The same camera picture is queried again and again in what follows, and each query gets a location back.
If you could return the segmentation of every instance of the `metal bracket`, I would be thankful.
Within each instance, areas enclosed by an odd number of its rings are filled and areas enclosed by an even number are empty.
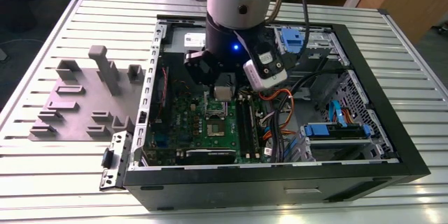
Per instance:
[[[100,191],[124,190],[124,174],[128,166],[132,135],[121,131],[112,135],[110,146],[105,149],[101,166],[104,167]]]

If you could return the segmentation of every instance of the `ram slot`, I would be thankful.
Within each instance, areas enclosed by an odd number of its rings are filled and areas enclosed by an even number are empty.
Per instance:
[[[246,110],[245,110],[245,103],[242,100],[236,102],[236,121],[237,121],[237,136],[240,138],[240,153],[241,157],[249,157],[249,131],[246,130]]]

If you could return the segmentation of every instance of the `blue clip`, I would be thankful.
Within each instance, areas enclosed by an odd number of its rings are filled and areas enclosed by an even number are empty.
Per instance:
[[[310,126],[305,126],[304,130],[305,130],[305,136],[313,135],[313,129],[310,128]]]
[[[370,133],[370,127],[366,124],[364,124],[362,128],[364,128],[365,136],[369,137],[372,135],[372,133]]]
[[[329,110],[328,110],[329,122],[332,121],[334,110],[336,110],[337,121],[340,122],[342,127],[346,127],[346,123],[345,123],[345,120],[344,120],[342,110],[341,110],[341,106],[338,104],[338,101],[332,100],[330,103],[329,103]]]
[[[312,124],[310,128],[313,130],[313,135],[314,136],[328,136],[328,128],[325,124]]]
[[[281,38],[288,52],[300,52],[304,38],[297,29],[281,28]]]

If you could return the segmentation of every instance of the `motherboard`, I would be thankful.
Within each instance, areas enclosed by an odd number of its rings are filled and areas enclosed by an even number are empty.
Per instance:
[[[257,121],[261,102],[246,93],[233,98],[229,87],[216,87],[173,99],[166,130],[146,135],[148,165],[261,163]]]

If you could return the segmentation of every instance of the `aluminum table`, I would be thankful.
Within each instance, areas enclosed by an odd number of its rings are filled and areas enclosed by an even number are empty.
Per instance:
[[[0,114],[0,220],[84,223],[446,223],[448,92],[388,15],[309,6],[312,22],[346,25],[432,174],[353,202],[149,212],[126,191],[101,193],[105,142],[32,142],[29,129],[61,59],[81,68],[104,45],[117,68],[145,65],[157,14],[205,15],[193,0],[72,0]],[[302,21],[284,4],[278,20]]]

